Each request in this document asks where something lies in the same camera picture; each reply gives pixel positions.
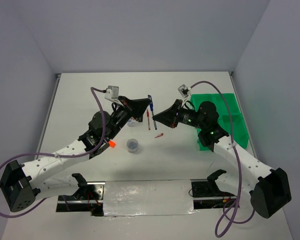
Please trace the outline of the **red gel pen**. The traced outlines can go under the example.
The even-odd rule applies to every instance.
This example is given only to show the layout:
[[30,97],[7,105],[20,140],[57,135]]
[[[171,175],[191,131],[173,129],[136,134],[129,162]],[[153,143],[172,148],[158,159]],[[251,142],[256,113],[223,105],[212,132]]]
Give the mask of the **red gel pen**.
[[148,126],[148,130],[151,130],[151,124],[150,124],[150,113],[149,110],[146,109],[146,117],[147,117],[147,126]]

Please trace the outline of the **blue gel pen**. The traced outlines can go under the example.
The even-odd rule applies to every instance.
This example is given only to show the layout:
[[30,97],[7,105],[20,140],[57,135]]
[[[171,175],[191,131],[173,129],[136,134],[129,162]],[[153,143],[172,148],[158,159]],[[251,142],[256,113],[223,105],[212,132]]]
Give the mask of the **blue gel pen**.
[[153,99],[152,99],[152,96],[151,95],[147,95],[148,96],[148,99],[150,100],[150,104],[149,104],[149,106],[150,106],[150,111],[151,111],[151,114],[152,114],[152,120],[153,120],[153,125],[154,125],[154,129],[155,130],[158,130],[158,127],[157,127],[157,123],[156,123],[156,121],[153,119],[153,117],[154,117],[154,105],[153,105]]

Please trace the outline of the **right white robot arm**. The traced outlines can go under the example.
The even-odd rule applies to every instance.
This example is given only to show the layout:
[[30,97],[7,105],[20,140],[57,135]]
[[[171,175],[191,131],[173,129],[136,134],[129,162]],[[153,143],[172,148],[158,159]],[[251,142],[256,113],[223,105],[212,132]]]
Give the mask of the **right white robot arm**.
[[247,181],[244,191],[250,195],[250,203],[261,217],[270,218],[291,201],[287,173],[280,167],[273,169],[260,162],[233,141],[218,124],[219,114],[214,103],[204,101],[198,110],[184,108],[182,103],[177,99],[153,119],[172,129],[179,123],[199,129],[198,139],[204,147],[241,170],[242,179]]

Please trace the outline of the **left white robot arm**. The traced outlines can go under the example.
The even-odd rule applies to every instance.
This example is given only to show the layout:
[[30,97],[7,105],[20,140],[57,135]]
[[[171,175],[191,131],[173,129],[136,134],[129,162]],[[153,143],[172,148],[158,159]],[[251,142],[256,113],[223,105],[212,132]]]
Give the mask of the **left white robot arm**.
[[38,159],[24,163],[14,157],[3,165],[0,189],[14,218],[22,216],[22,211],[36,200],[60,195],[62,190],[78,200],[87,196],[89,185],[80,173],[63,179],[54,176],[86,161],[86,156],[91,159],[103,153],[131,118],[143,117],[150,100],[119,96],[112,104],[112,113],[101,108],[88,123],[88,130],[64,148],[54,153],[38,153]]

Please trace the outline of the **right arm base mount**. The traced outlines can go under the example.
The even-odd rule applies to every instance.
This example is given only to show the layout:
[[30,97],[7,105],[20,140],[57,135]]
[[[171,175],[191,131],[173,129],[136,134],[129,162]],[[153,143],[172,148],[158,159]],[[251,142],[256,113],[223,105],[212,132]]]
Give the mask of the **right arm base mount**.
[[236,200],[232,193],[220,191],[216,180],[226,173],[225,170],[219,169],[210,174],[207,179],[191,180],[191,188],[188,194],[193,199],[193,208],[201,209],[220,209],[225,205],[230,206],[230,202]]

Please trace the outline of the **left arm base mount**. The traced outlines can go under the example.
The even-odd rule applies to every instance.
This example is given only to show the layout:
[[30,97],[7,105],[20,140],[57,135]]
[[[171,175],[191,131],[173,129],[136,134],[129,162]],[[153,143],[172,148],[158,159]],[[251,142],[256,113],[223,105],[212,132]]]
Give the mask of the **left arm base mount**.
[[71,175],[75,179],[76,191],[71,195],[59,195],[57,213],[89,213],[93,217],[104,216],[104,182],[86,181],[80,173]]

